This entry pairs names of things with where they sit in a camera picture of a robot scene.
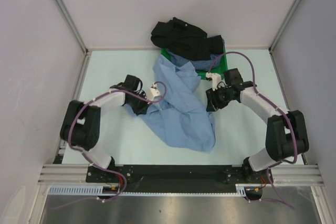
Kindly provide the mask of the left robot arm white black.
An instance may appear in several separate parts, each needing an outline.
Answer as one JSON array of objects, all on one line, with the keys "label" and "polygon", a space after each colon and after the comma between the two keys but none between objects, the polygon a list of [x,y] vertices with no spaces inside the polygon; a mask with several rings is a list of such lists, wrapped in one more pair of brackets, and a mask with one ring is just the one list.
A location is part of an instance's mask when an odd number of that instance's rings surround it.
[{"label": "left robot arm white black", "polygon": [[98,97],[81,102],[72,100],[60,130],[60,138],[72,150],[79,151],[92,165],[99,166],[98,176],[105,182],[115,178],[115,160],[99,143],[101,117],[110,110],[129,106],[135,115],[145,115],[151,103],[146,101],[142,81],[127,75],[123,82],[110,87]]}]

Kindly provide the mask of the light blue long sleeve shirt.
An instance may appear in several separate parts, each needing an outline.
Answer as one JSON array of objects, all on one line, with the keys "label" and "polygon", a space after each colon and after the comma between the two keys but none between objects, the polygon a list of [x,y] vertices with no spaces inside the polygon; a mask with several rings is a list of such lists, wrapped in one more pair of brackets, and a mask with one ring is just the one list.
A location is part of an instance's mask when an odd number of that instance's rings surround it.
[{"label": "light blue long sleeve shirt", "polygon": [[194,66],[177,67],[160,56],[153,66],[155,79],[167,87],[162,101],[149,106],[142,121],[170,147],[210,152],[215,145],[215,122],[194,94],[201,82]]}]

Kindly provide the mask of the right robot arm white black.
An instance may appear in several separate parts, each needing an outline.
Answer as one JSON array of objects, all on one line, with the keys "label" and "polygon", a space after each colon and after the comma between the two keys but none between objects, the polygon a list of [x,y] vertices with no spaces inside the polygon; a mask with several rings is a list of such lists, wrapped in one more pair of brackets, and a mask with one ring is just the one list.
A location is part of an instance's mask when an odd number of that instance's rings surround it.
[{"label": "right robot arm white black", "polygon": [[309,150],[305,118],[299,110],[284,110],[257,90],[255,80],[244,81],[238,69],[223,74],[208,72],[206,80],[212,87],[206,90],[207,111],[216,112],[232,101],[250,108],[266,124],[265,147],[244,159],[242,177],[254,183],[266,169],[281,163],[295,163],[298,155]]}]

